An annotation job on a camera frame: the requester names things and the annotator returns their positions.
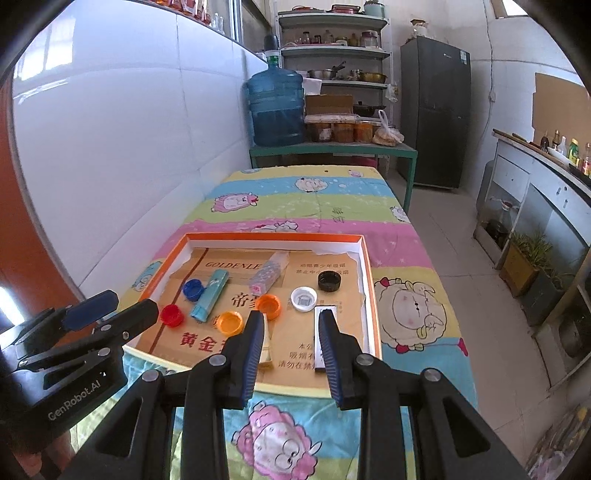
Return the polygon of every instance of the cardboard sheet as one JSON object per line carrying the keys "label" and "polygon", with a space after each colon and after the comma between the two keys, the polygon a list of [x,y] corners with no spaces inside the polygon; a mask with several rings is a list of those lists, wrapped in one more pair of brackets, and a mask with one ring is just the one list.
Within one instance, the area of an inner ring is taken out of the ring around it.
{"label": "cardboard sheet", "polygon": [[579,153],[584,155],[585,144],[591,142],[591,99],[585,87],[536,73],[531,126],[535,129],[536,144],[540,144],[546,132],[552,142],[554,131],[560,130],[567,147],[576,138]]}
{"label": "cardboard sheet", "polygon": [[[178,305],[186,315],[185,321],[177,328],[166,327],[158,321],[142,334],[137,348],[186,367],[219,353],[226,337],[215,328],[216,317],[233,310],[247,320],[256,300],[248,290],[248,280],[273,253],[270,250],[194,249],[191,258],[170,276],[158,301],[160,309],[169,303]],[[184,297],[181,288],[191,278],[205,283],[217,268],[227,269],[230,279],[208,321],[199,323],[189,316],[194,304]],[[318,289],[318,273],[323,270],[340,272],[342,280],[338,291],[327,293]],[[276,386],[327,388],[326,375],[314,371],[314,310],[298,312],[290,302],[291,292],[301,286],[317,291],[318,305],[336,305],[341,331],[355,336],[363,345],[361,308],[365,298],[358,288],[356,261],[347,254],[290,252],[287,268],[269,291],[282,305],[280,316],[269,322],[272,368],[259,369],[257,381]]]}

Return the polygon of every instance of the white cabinet drawer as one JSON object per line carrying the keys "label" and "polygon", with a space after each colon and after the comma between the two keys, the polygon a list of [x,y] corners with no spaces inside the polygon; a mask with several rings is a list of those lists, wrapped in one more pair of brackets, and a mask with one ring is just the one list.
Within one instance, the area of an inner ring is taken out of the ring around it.
{"label": "white cabinet drawer", "polygon": [[525,170],[521,170],[510,161],[497,156],[495,173],[492,176],[492,181],[511,194],[515,200],[519,202],[523,202],[529,176],[530,174]]}
{"label": "white cabinet drawer", "polygon": [[569,183],[540,162],[534,164],[531,184],[566,217],[587,245],[591,245],[591,207]]}
{"label": "white cabinet drawer", "polygon": [[511,163],[514,163],[526,172],[531,172],[534,162],[537,161],[534,157],[522,152],[513,145],[503,142],[502,140],[499,140],[498,142],[496,153],[500,157],[509,160]]}

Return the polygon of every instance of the plant pot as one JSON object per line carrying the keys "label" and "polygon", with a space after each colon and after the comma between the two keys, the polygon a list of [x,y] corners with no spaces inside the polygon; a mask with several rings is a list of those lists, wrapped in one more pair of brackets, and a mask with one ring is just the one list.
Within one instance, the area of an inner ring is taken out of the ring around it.
{"label": "plant pot", "polygon": [[568,308],[558,327],[558,335],[569,357],[586,355],[591,350],[591,316],[588,309],[577,305]]}
{"label": "plant pot", "polygon": [[540,272],[530,289],[521,298],[527,325],[536,327],[542,324],[563,294],[564,290],[558,290],[551,278],[544,272]]}
{"label": "plant pot", "polygon": [[523,295],[534,282],[539,270],[521,253],[513,242],[509,245],[507,258],[499,276],[504,280],[514,297]]}

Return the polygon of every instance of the potted plant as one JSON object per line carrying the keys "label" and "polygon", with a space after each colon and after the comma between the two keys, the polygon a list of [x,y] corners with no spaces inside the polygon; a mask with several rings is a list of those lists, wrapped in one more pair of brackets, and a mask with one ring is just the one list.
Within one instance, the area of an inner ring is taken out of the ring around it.
{"label": "potted plant", "polygon": [[535,327],[546,319],[566,291],[564,281],[571,273],[558,274],[554,269],[541,270],[530,289],[521,297],[527,325]]}
{"label": "potted plant", "polygon": [[534,282],[540,270],[550,270],[548,255],[552,250],[545,236],[536,232],[534,236],[514,233],[501,273],[514,297],[523,295]]}

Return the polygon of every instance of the white bottle cap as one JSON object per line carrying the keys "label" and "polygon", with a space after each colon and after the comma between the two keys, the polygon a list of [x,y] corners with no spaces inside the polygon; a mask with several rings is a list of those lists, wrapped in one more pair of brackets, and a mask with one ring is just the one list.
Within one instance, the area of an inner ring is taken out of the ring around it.
{"label": "white bottle cap", "polygon": [[310,287],[297,287],[291,292],[291,304],[298,312],[309,312],[316,306],[318,294]]}

